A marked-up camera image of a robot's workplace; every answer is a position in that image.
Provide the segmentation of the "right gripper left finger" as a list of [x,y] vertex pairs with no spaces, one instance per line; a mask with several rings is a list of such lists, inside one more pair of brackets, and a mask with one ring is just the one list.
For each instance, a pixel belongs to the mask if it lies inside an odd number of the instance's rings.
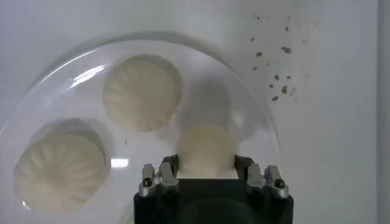
[[142,180],[138,187],[138,195],[142,198],[151,198],[157,195],[157,187],[165,197],[175,197],[179,193],[179,157],[177,155],[164,157],[155,172],[152,164],[145,164],[142,168]]

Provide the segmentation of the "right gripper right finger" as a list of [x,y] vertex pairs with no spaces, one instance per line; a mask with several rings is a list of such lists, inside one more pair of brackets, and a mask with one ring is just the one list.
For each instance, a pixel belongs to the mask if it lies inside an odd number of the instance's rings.
[[269,165],[264,174],[252,158],[235,155],[235,169],[239,180],[244,180],[248,193],[255,191],[264,194],[269,190],[273,198],[284,200],[289,197],[289,187],[282,178],[277,166]]

